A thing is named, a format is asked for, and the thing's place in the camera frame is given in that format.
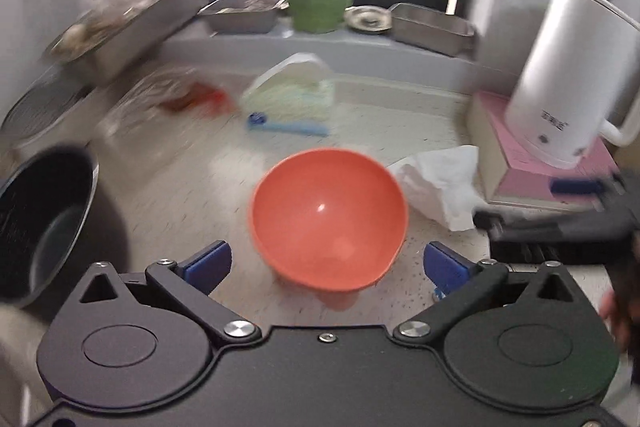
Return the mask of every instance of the black pot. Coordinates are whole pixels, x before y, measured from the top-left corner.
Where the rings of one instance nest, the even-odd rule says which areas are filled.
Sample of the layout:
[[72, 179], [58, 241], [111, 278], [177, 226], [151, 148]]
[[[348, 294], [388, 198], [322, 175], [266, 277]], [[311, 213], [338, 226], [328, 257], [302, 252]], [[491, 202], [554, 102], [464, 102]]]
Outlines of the black pot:
[[50, 321], [86, 269], [128, 266], [126, 227], [84, 149], [34, 156], [0, 188], [0, 302]]

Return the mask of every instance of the white tissue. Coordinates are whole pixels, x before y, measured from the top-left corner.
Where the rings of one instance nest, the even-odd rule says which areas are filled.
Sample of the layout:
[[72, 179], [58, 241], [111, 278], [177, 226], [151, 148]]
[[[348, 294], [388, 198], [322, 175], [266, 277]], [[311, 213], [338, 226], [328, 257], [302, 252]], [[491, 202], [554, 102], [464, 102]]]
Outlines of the white tissue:
[[452, 232], [474, 227], [473, 211], [485, 206], [473, 179], [478, 167], [478, 147], [421, 152], [388, 167], [409, 202], [429, 219]]

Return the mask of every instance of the kettle logo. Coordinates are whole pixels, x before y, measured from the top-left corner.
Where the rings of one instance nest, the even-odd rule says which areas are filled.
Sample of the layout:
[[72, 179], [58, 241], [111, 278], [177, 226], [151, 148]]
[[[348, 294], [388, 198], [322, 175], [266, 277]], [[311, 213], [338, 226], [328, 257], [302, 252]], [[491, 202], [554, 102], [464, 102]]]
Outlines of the kettle logo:
[[564, 131], [564, 128], [569, 126], [567, 122], [561, 122], [558, 118], [551, 116], [547, 111], [542, 112], [542, 118], [558, 129], [558, 131]]

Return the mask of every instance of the kettle lid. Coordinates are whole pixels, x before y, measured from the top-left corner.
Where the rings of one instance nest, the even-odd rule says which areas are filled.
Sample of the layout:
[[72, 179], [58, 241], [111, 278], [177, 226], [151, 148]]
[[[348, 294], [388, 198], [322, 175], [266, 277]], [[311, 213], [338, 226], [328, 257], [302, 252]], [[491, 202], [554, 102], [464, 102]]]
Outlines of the kettle lid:
[[636, 21], [635, 19], [631, 18], [626, 13], [624, 13], [620, 8], [617, 8], [616, 6], [614, 6], [612, 3], [610, 3], [607, 0], [593, 0], [593, 1], [596, 1], [598, 4], [601, 4], [606, 9], [612, 11], [618, 17], [620, 17], [624, 21], [626, 21], [629, 24], [631, 24], [636, 30], [640, 31], [640, 23], [638, 23], [638, 21]]

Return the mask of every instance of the plastic bowl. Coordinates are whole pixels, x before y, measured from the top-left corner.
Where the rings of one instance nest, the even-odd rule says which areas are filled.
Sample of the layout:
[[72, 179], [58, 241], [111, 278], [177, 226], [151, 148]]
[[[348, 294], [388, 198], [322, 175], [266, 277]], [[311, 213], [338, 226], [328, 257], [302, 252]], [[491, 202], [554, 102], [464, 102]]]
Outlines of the plastic bowl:
[[376, 283], [398, 255], [407, 225], [406, 200], [393, 176], [345, 149], [286, 158], [260, 181], [249, 209], [265, 262], [284, 279], [322, 293]]

